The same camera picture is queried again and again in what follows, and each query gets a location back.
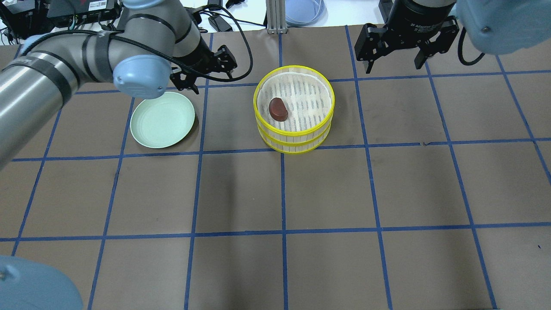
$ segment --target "brown object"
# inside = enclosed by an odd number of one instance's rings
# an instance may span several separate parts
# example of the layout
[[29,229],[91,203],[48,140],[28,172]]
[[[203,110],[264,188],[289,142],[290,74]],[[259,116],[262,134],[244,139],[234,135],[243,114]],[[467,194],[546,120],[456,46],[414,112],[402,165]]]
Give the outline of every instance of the brown object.
[[281,98],[275,97],[272,99],[272,101],[270,101],[270,105],[268,106],[268,110],[270,111],[272,118],[278,122],[285,121],[289,117],[289,112],[287,111],[287,108]]

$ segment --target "yellow basket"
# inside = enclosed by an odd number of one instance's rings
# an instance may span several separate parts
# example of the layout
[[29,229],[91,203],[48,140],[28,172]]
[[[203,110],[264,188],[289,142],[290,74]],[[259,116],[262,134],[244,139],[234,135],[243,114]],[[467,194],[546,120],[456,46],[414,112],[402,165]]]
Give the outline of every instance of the yellow basket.
[[[289,118],[285,122],[269,116],[268,104],[274,97],[282,98],[288,106]],[[268,146],[287,154],[306,153],[325,140],[334,106],[335,95],[329,81],[304,66],[285,66],[268,73],[253,98],[260,136]]]

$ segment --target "grid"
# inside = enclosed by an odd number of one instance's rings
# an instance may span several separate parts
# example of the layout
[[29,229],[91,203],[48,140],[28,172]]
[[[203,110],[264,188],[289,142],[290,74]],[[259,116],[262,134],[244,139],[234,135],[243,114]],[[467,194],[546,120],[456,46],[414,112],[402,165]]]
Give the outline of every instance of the grid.
[[[264,231],[231,231],[231,232],[197,232],[196,226],[197,226],[197,213],[198,213],[198,201],[199,201],[199,189],[201,187],[201,171],[202,171],[202,163],[203,163],[203,156],[206,154],[229,154],[229,153],[255,153],[255,152],[273,152],[270,148],[249,148],[249,149],[231,149],[231,150],[220,150],[220,151],[206,151],[204,149],[204,139],[205,139],[205,129],[206,129],[206,121],[207,121],[207,109],[208,109],[208,95],[209,90],[213,88],[226,88],[226,87],[243,87],[243,86],[256,86],[256,83],[242,83],[242,84],[214,84],[209,85],[209,81],[206,81],[205,85],[200,85],[199,88],[204,89],[204,103],[203,103],[203,115],[202,115],[202,126],[201,126],[201,139],[200,139],[200,147],[199,151],[192,151],[192,152],[166,152],[166,153],[153,153],[153,154],[146,154],[146,153],[130,153],[125,154],[125,145],[126,145],[126,139],[128,136],[128,130],[129,130],[129,122],[131,113],[133,111],[135,98],[132,98],[130,103],[130,109],[128,111],[127,115],[127,122],[125,127],[125,132],[123,135],[122,145],[120,148],[119,154],[113,154],[108,156],[79,156],[79,157],[50,157],[48,156],[48,152],[50,150],[50,147],[52,145],[52,140],[54,138],[57,125],[59,123],[60,117],[62,115],[62,111],[60,111],[56,118],[55,122],[50,134],[50,138],[48,140],[46,149],[44,151],[43,157],[34,157],[34,158],[16,158],[13,161],[14,162],[40,162],[40,168],[38,170],[38,173],[36,175],[36,180],[33,186],[33,189],[31,191],[29,201],[25,210],[25,214],[22,220],[22,223],[19,228],[19,233],[17,237],[14,238],[0,238],[0,242],[14,242],[14,247],[12,250],[12,255],[17,254],[18,246],[20,242],[22,241],[56,241],[56,240],[100,240],[101,246],[98,254],[97,264],[94,272],[94,279],[91,289],[90,298],[88,301],[88,309],[92,309],[93,303],[94,303],[94,293],[96,290],[96,286],[98,283],[98,276],[101,269],[101,263],[102,263],[102,256],[104,252],[105,242],[106,240],[116,240],[116,239],[156,239],[156,238],[188,238],[190,240],[190,249],[189,249],[189,256],[188,256],[188,266],[187,266],[187,277],[185,280],[185,292],[184,292],[184,309],[189,309],[189,298],[190,298],[190,287],[192,282],[192,265],[193,265],[193,254],[195,249],[195,240],[196,238],[206,238],[206,237],[223,237],[223,236],[260,236],[260,235],[278,235],[282,238],[282,270],[283,270],[283,306],[284,309],[289,309],[289,295],[288,295],[288,262],[287,262],[287,236],[291,234],[318,234],[318,233],[353,233],[353,232],[373,232],[377,234],[377,240],[379,243],[379,250],[380,250],[380,256],[381,256],[381,268],[383,273],[383,280],[385,284],[385,292],[386,292],[386,299],[387,299],[387,305],[389,309],[393,309],[393,302],[392,302],[392,292],[391,292],[391,283],[389,281],[388,271],[387,271],[387,258],[385,255],[385,243],[383,241],[383,232],[398,232],[398,231],[435,231],[435,230],[454,230],[454,229],[470,229],[472,232],[472,236],[474,239],[474,243],[476,245],[476,250],[478,254],[478,259],[480,262],[480,269],[484,276],[484,281],[488,290],[489,299],[491,302],[491,306],[494,309],[498,308],[498,304],[496,302],[496,298],[494,296],[492,285],[490,283],[490,277],[488,275],[486,263],[484,261],[484,256],[482,253],[482,247],[478,238],[478,230],[479,229],[489,229],[489,228],[510,228],[510,227],[549,227],[551,226],[551,222],[506,222],[506,223],[492,223],[492,224],[476,224],[473,219],[473,215],[471,213],[471,208],[469,206],[469,199],[466,193],[466,190],[464,188],[463,179],[461,175],[460,166],[458,164],[458,160],[456,158],[455,149],[454,147],[458,145],[474,145],[474,144],[487,144],[487,143],[517,143],[517,142],[531,142],[534,144],[538,158],[541,162],[542,169],[544,170],[547,179],[551,185],[551,174],[549,172],[549,168],[547,163],[545,162],[544,155],[542,154],[542,151],[540,150],[539,143],[544,141],[551,141],[551,137],[545,137],[545,138],[536,138],[530,128],[530,125],[528,123],[527,118],[525,117],[525,114],[523,113],[521,106],[518,102],[518,99],[516,97],[515,91],[513,90],[513,87],[511,86],[511,83],[509,81],[510,76],[518,75],[518,74],[546,74],[551,73],[551,70],[529,70],[529,71],[512,71],[507,72],[504,69],[503,64],[501,63],[501,59],[499,57],[496,57],[497,62],[499,64],[501,72],[488,72],[488,73],[457,73],[457,74],[431,74],[430,66],[427,63],[425,65],[426,67],[426,74],[419,74],[419,75],[413,75],[413,76],[390,76],[390,77],[358,77],[358,71],[356,68],[356,62],[354,60],[353,55],[353,49],[352,49],[352,41],[350,38],[350,32],[349,28],[345,26],[345,33],[346,33],[346,40],[348,43],[348,49],[350,52],[350,61],[353,68],[354,77],[353,78],[339,78],[339,79],[330,79],[329,81],[331,83],[339,83],[339,82],[354,82],[355,85],[355,94],[356,99],[358,102],[358,111],[360,115],[360,124],[361,124],[361,133],[363,136],[363,144],[354,144],[354,145],[338,145],[338,146],[321,146],[319,149],[364,149],[365,150],[365,159],[366,159],[366,165],[369,172],[369,180],[370,180],[370,189],[371,189],[371,198],[372,203],[374,206],[373,212],[375,215],[375,226],[374,227],[356,227],[356,228],[315,228],[315,229],[287,229],[287,214],[286,214],[286,197],[285,197],[285,158],[286,156],[284,154],[280,155],[280,170],[281,170],[281,176],[280,176],[280,184],[281,184],[281,220],[282,225],[281,229],[276,230],[264,230]],[[214,36],[210,36],[210,42],[209,46],[212,49],[213,46],[213,38]],[[278,54],[279,54],[279,65],[283,65],[283,43],[282,43],[282,35],[279,35],[278,38]],[[522,119],[522,122],[524,126],[526,127],[526,131],[528,132],[529,138],[514,138],[514,139],[498,139],[498,140],[458,140],[454,141],[450,137],[450,133],[448,131],[447,125],[446,125],[446,118],[442,109],[442,106],[440,104],[440,98],[439,94],[437,93],[436,86],[434,83],[434,78],[441,78],[441,77],[468,77],[468,76],[503,76],[503,79],[505,80],[507,87],[510,91],[510,95],[512,96],[515,106],[518,110],[518,113]],[[366,133],[366,125],[364,123],[364,115],[363,115],[363,107],[361,102],[361,96],[360,96],[360,81],[372,81],[372,80],[389,80],[389,79],[428,79],[430,81],[430,86],[433,91],[434,99],[437,105],[438,113],[441,118],[442,125],[444,127],[444,133],[446,140],[445,141],[437,141],[437,142],[430,142],[430,143],[421,143],[421,142],[407,142],[407,143],[370,143],[369,137]],[[98,90],[98,91],[85,91],[85,92],[78,92],[77,95],[90,95],[90,94],[101,94],[101,93],[116,93],[117,90]],[[464,207],[468,216],[468,222],[467,225],[440,225],[440,226],[383,226],[380,221],[379,216],[379,208],[377,205],[377,194],[376,194],[376,178],[374,178],[373,174],[373,168],[372,168],[372,162],[371,162],[371,154],[370,152],[373,149],[376,148],[390,148],[390,147],[412,147],[412,146],[448,146],[451,158],[453,161],[453,167],[455,169],[455,173],[457,176],[458,183],[460,185],[461,195],[464,202]],[[117,183],[118,183],[118,176],[119,172],[121,170],[121,166],[123,163],[123,160],[125,158],[135,158],[135,157],[148,157],[148,156],[198,156],[198,166],[197,166],[197,176],[196,176],[196,187],[195,187],[195,197],[194,197],[194,203],[193,203],[193,218],[192,218],[192,228],[190,233],[170,233],[170,234],[133,234],[133,235],[111,235],[107,233],[109,223],[110,223],[110,217],[111,217],[111,210],[113,207],[114,199],[115,199],[115,193],[117,190]],[[107,210],[107,216],[105,218],[105,226],[103,229],[103,234],[100,236],[59,236],[59,237],[23,237],[23,230],[25,228],[25,224],[29,215],[29,212],[31,211],[32,205],[33,205],[33,199],[36,192],[37,185],[40,181],[42,170],[44,168],[44,164],[48,161],[88,161],[88,160],[98,160],[98,159],[118,159],[116,174],[113,179],[113,185],[112,185],[112,191],[110,195],[109,200],[109,208]]]

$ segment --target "mint green plate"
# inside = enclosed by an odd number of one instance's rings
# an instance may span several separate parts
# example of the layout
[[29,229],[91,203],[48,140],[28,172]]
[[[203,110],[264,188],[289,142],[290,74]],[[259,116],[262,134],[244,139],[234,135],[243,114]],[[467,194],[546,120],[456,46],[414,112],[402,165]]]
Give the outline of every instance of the mint green plate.
[[182,94],[166,92],[136,107],[130,118],[130,133],[145,147],[169,147],[189,133],[194,121],[191,101]]

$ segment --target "yellow rim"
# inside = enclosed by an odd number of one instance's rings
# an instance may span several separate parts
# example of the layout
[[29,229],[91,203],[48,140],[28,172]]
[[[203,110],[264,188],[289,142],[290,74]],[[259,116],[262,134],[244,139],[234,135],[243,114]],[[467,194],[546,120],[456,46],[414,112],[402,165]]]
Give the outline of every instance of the yellow rim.
[[[321,121],[321,123],[317,124],[316,126],[310,128],[310,129],[307,129],[307,130],[303,130],[303,131],[284,131],[284,130],[281,130],[279,128],[275,128],[274,126],[270,125],[265,119],[262,118],[262,116],[260,115],[260,112],[258,111],[258,106],[257,106],[257,96],[258,96],[258,92],[260,91],[260,88],[262,87],[262,85],[264,85],[264,82],[268,79],[268,77],[271,77],[270,75],[274,72],[277,72],[281,69],[285,69],[285,68],[301,68],[301,69],[306,69],[306,70],[311,70],[317,74],[320,75],[320,77],[327,83],[327,85],[329,85],[329,92],[330,92],[330,95],[332,97],[331,99],[331,109],[329,110],[329,113],[325,116],[325,118]],[[335,93],[333,91],[333,87],[331,86],[331,83],[329,83],[329,81],[327,80],[327,78],[325,78],[325,76],[323,76],[320,72],[312,69],[312,68],[309,68],[309,67],[305,67],[305,66],[299,66],[299,65],[291,65],[291,66],[284,66],[284,67],[279,67],[277,69],[274,69],[272,71],[270,71],[267,75],[265,75],[262,80],[260,80],[260,83],[256,86],[256,90],[255,90],[255,94],[254,94],[254,97],[252,99],[252,103],[253,103],[253,107],[255,109],[255,115],[256,115],[256,118],[266,127],[268,128],[269,130],[275,132],[275,133],[278,133],[280,135],[284,135],[284,136],[290,136],[290,137],[296,137],[296,136],[303,136],[303,135],[308,135],[309,133],[313,133],[314,131],[318,130],[319,128],[321,128],[323,125],[325,125],[325,123],[327,123],[327,121],[331,118],[331,116],[333,115],[333,111],[334,111],[334,108],[335,108]]]
[[323,136],[324,133],[327,132],[327,130],[329,130],[329,128],[331,127],[331,125],[327,126],[327,128],[325,128],[319,135],[315,136],[314,138],[308,140],[308,141],[305,141],[305,142],[297,142],[297,143],[292,143],[292,142],[285,142],[285,141],[281,141],[281,140],[278,140],[272,136],[270,136],[262,127],[258,126],[258,122],[257,122],[257,127],[258,129],[261,131],[261,134],[262,135],[265,135],[268,139],[270,139],[271,141],[279,144],[279,145],[283,145],[283,146],[303,146],[303,145],[307,145],[307,144],[310,144],[312,143],[312,141],[316,140],[316,139],[319,139],[321,136]]
[[306,150],[300,151],[300,152],[287,152],[287,151],[284,151],[284,150],[282,150],[282,149],[279,149],[279,148],[276,148],[276,147],[270,145],[270,144],[266,141],[266,139],[264,139],[264,136],[260,135],[260,138],[262,138],[262,139],[264,140],[264,143],[266,143],[267,146],[269,146],[270,148],[272,148],[272,149],[275,150],[275,151],[278,151],[279,153],[285,153],[285,154],[291,154],[291,155],[298,155],[298,154],[305,154],[305,153],[308,153],[308,152],[310,152],[310,151],[313,151],[313,150],[317,149],[317,148],[325,141],[325,139],[327,139],[327,136],[325,136],[325,137],[320,141],[320,143],[314,145],[312,148],[309,148],[309,149],[306,149]]

